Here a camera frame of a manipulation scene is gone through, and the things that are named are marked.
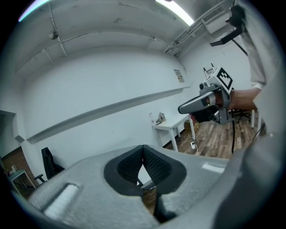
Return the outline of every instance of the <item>white sleeve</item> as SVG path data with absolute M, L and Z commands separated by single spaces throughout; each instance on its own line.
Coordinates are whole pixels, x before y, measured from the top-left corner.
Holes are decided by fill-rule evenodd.
M 266 77 L 261 59 L 248 33 L 241 34 L 241 40 L 245 45 L 250 65 L 250 81 L 252 88 L 263 89 L 266 85 Z

